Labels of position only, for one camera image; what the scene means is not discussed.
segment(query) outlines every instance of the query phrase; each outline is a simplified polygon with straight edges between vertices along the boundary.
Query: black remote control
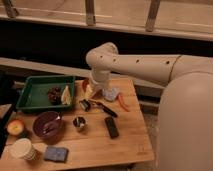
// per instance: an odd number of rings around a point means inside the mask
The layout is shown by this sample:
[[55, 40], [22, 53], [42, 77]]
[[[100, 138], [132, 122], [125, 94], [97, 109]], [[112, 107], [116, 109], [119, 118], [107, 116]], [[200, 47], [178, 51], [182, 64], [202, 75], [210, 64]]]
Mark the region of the black remote control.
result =
[[111, 116], [105, 118], [105, 123], [111, 138], [116, 138], [119, 136], [118, 129], [115, 122]]

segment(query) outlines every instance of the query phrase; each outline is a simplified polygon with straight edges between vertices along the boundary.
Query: small metal cup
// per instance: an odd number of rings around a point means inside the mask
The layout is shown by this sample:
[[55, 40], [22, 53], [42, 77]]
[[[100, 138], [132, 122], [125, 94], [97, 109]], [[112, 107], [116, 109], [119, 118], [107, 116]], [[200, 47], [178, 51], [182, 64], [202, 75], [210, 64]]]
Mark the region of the small metal cup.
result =
[[73, 120], [73, 125], [75, 126], [78, 132], [82, 131], [86, 125], [86, 120], [83, 117], [76, 117]]

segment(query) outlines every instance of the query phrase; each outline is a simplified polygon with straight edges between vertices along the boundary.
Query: white cup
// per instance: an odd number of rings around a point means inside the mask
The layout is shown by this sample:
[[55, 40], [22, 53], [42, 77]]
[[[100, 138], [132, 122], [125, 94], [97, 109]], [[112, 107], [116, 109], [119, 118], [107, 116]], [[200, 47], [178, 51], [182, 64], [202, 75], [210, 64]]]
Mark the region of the white cup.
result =
[[13, 143], [10, 154], [15, 158], [33, 160], [36, 157], [36, 150], [28, 138], [21, 138]]

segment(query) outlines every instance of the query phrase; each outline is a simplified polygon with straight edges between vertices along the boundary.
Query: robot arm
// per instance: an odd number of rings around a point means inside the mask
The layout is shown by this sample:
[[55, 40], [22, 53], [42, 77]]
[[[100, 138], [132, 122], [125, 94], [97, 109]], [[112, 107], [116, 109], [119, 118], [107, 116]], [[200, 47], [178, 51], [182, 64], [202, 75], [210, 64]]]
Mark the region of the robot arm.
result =
[[107, 81], [110, 71], [167, 85], [172, 68], [180, 55], [119, 55], [116, 46], [106, 43], [86, 56], [95, 82]]
[[201, 64], [209, 60], [212, 59], [186, 55], [119, 55], [113, 43], [94, 48], [86, 56], [92, 69], [90, 84], [94, 91], [107, 86], [111, 71], [166, 86], [177, 76], [206, 70]]
[[167, 85], [158, 111], [156, 171], [213, 168], [213, 60], [186, 55], [119, 55], [112, 43], [92, 49], [92, 90], [105, 88], [110, 71]]

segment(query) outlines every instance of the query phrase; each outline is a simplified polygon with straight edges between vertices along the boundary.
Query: wooden table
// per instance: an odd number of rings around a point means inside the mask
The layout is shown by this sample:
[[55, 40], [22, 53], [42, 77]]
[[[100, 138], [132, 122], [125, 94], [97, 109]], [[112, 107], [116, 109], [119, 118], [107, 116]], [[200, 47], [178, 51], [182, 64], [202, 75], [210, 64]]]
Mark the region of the wooden table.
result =
[[[38, 157], [30, 162], [11, 157], [9, 150], [15, 138], [9, 136], [7, 146], [0, 159], [1, 170], [63, 170], [129, 164], [154, 159], [144, 118], [130, 79], [110, 80], [110, 85], [119, 87], [123, 93], [124, 101], [130, 112], [125, 112], [118, 101], [106, 102], [102, 97], [97, 99], [119, 115], [115, 122], [120, 136], [116, 139], [109, 138], [105, 126], [104, 119], [109, 115], [97, 108], [92, 108], [89, 112], [80, 108], [78, 101], [83, 99], [84, 93], [81, 89], [81, 81], [76, 81], [75, 84], [75, 108], [62, 113], [64, 125], [56, 139], [43, 141], [33, 133], [32, 125], [36, 118], [35, 114], [21, 112], [16, 114], [15, 117], [22, 119], [30, 131], [29, 138], [38, 151]], [[82, 133], [77, 132], [72, 124], [76, 116], [83, 116], [87, 121], [87, 127]], [[66, 163], [44, 161], [43, 154], [47, 145], [68, 148], [69, 154]]]

